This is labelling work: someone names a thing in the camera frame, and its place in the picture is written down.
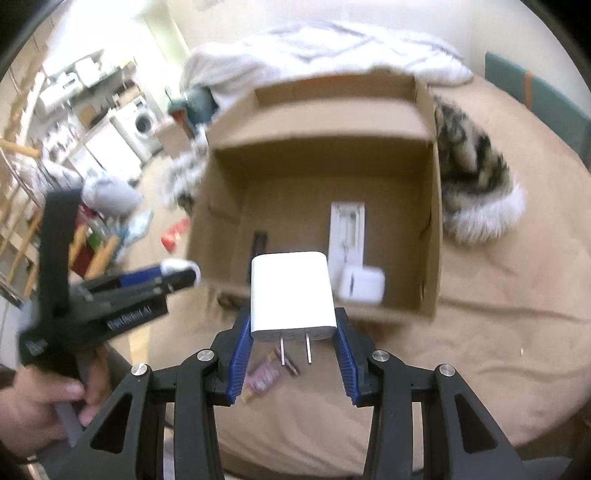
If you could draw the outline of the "person's left hand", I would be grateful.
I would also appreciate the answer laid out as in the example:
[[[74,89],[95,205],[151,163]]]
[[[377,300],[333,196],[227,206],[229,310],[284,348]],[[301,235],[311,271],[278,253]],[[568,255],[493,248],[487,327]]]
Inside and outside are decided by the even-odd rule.
[[[8,452],[24,459],[64,439],[57,403],[81,402],[78,421],[88,425],[112,392],[107,354],[104,346],[95,350],[84,383],[34,366],[20,367],[13,384],[1,391],[1,443]]]

